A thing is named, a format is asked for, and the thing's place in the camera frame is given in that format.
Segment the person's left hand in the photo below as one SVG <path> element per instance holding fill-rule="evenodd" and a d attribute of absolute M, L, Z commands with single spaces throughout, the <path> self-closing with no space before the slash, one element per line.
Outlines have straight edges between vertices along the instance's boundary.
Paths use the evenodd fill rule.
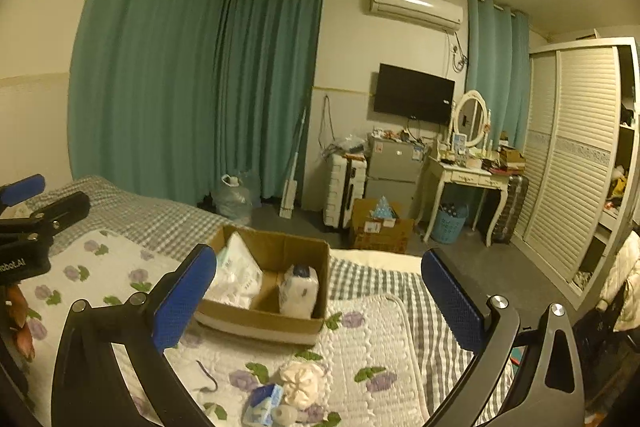
<path fill-rule="evenodd" d="M 27 325 L 26 298 L 17 285 L 10 285 L 6 286 L 6 297 L 3 298 L 3 303 L 9 317 L 15 348 L 27 362 L 31 362 L 35 358 L 35 347 L 32 332 Z"/>

